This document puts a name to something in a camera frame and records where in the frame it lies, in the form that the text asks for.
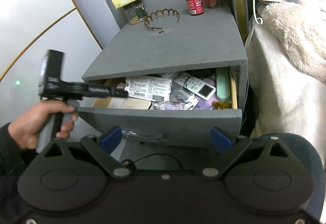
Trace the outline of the person's left hand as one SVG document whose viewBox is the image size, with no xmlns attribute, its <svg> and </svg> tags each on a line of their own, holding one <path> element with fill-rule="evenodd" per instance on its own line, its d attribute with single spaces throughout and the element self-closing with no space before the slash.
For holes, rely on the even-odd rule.
<svg viewBox="0 0 326 224">
<path fill-rule="evenodd" d="M 21 150 L 35 149 L 39 142 L 39 134 L 47 123 L 50 115 L 55 113 L 71 114 L 69 121 L 61 125 L 56 137 L 69 138 L 78 118 L 76 109 L 59 100 L 43 100 L 38 102 L 26 113 L 18 117 L 8 126 L 8 132 Z"/>
</svg>

